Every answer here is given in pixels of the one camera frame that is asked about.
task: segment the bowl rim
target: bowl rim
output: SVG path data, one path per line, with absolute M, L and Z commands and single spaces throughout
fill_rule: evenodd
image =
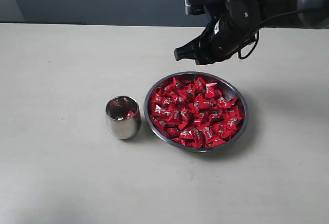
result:
M 179 143 L 176 143 L 168 138 L 166 138 L 157 128 L 156 126 L 153 124 L 153 122 L 151 121 L 151 118 L 150 118 L 150 114 L 149 114 L 149 109 L 148 109 L 148 106 L 149 106 L 149 100 L 150 100 L 150 96 L 153 92 L 153 90 L 158 87 L 163 81 L 169 79 L 169 78 L 172 78 L 172 77 L 175 77 L 175 76 L 178 76 L 178 75 L 185 75 L 185 74 L 198 74 L 198 75 L 204 75 L 204 76 L 207 76 L 209 78 L 214 78 L 214 79 L 217 79 L 218 81 L 221 81 L 223 82 L 224 84 L 226 84 L 227 86 L 229 86 L 231 89 L 234 90 L 234 92 L 238 95 L 239 99 L 242 101 L 242 105 L 244 107 L 244 110 L 245 110 L 245 118 L 244 118 L 244 123 L 241 127 L 241 129 L 238 131 L 237 134 L 235 134 L 235 136 L 227 141 L 226 143 L 223 143 L 223 144 L 220 144 L 220 145 L 217 145 L 215 147 L 208 147 L 208 148 L 193 148 L 193 147 L 188 147 L 188 146 L 184 146 L 182 144 L 179 144 Z M 249 109 L 248 109 L 248 105 L 246 103 L 246 100 L 244 99 L 244 97 L 242 96 L 242 94 L 237 90 L 237 88 L 235 88 L 232 84 L 230 84 L 229 82 L 227 82 L 226 80 L 220 78 L 220 77 L 217 77 L 215 75 L 212 75 L 212 74 L 209 74 L 209 73 L 205 73 L 205 72 L 199 72 L 199 71 L 182 71 L 182 72 L 178 72 L 178 73 L 174 73 L 174 74 L 171 74 L 171 75 L 168 75 L 162 79 L 160 79 L 158 82 L 156 82 L 152 87 L 151 89 L 149 90 L 149 92 L 147 93 L 146 97 L 145 97 L 145 100 L 144 100 L 144 106 L 143 106 L 143 109 L 144 109 L 144 116 L 145 116 L 145 119 L 147 121 L 147 123 L 149 124 L 149 126 L 151 127 L 151 130 L 155 133 L 155 135 L 157 135 L 161 140 L 163 140 L 164 142 L 170 144 L 170 145 L 173 145 L 173 146 L 176 146 L 182 150 L 185 150 L 185 151 L 190 151 L 190 152 L 210 152 L 210 151 L 215 151 L 219 148 L 224 148 L 232 143 L 234 143 L 243 133 L 244 131 L 246 130 L 247 128 L 247 124 L 248 124 L 248 121 L 249 121 Z

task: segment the stainless steel cup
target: stainless steel cup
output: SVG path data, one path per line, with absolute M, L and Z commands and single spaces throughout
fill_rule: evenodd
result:
M 127 118 L 129 111 L 135 114 Z M 138 103 L 131 97 L 119 96 L 106 105 L 106 125 L 108 130 L 121 140 L 134 137 L 141 126 Z

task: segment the stainless steel bowl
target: stainless steel bowl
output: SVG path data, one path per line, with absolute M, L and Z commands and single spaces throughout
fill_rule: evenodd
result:
M 150 109 L 150 101 L 151 101 L 151 94 L 152 92 L 161 86 L 167 86 L 170 82 L 170 80 L 176 77 L 178 80 L 196 80 L 198 77 L 202 77 L 205 79 L 205 81 L 207 82 L 218 82 L 218 87 L 220 88 L 220 90 L 222 91 L 223 95 L 225 98 L 230 99 L 230 98 L 238 98 L 239 100 L 237 101 L 237 106 L 239 107 L 239 112 L 243 117 L 243 121 L 242 122 L 242 126 L 240 128 L 240 130 L 238 131 L 237 134 L 235 134 L 235 136 L 227 141 L 224 144 L 215 146 L 215 147 L 208 147 L 208 148 L 193 148 L 193 147 L 187 147 L 181 144 L 178 144 L 168 138 L 166 138 L 158 129 L 157 127 L 152 123 L 151 121 L 151 109 Z M 247 107 L 247 103 L 245 101 L 245 99 L 243 98 L 243 96 L 240 94 L 240 92 L 230 83 L 226 82 L 225 80 L 216 77 L 214 75 L 211 74 L 207 74 L 207 73 L 203 73 L 203 72 L 194 72 L 194 71 L 187 71 L 187 72 L 179 72 L 179 73 L 175 73 L 172 75 L 169 75 L 163 79 L 161 79 L 160 81 L 158 81 L 157 83 L 155 83 L 152 88 L 149 90 L 145 101 L 144 101 L 144 114 L 145 114 L 145 118 L 146 121 L 148 122 L 148 124 L 150 125 L 152 131 L 160 138 L 162 139 L 164 142 L 171 144 L 173 146 L 176 146 L 182 150 L 185 151 L 191 151 L 191 152 L 209 152 L 209 151 L 214 151 L 217 150 L 219 148 L 223 148 L 226 147 L 229 144 L 234 143 L 241 135 L 242 133 L 246 130 L 247 127 L 247 123 L 248 123 L 248 119 L 249 119 L 249 112 L 248 112 L 248 107 Z

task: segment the white table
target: white table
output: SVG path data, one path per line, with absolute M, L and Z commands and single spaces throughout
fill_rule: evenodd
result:
M 1 24 L 0 223 L 328 223 L 329 31 L 263 29 L 245 61 L 175 62 L 201 31 Z M 235 146 L 187 153 L 145 120 L 129 142 L 107 131 L 110 98 L 142 106 L 187 70 L 245 96 Z

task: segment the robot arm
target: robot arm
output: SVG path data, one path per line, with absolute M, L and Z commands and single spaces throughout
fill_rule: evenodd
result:
M 271 28 L 322 29 L 329 25 L 329 0 L 185 0 L 187 15 L 207 14 L 200 36 L 174 51 L 176 61 L 193 59 L 213 64 L 239 54 L 247 58 L 257 46 L 259 30 Z M 241 50 L 254 44 L 250 53 Z

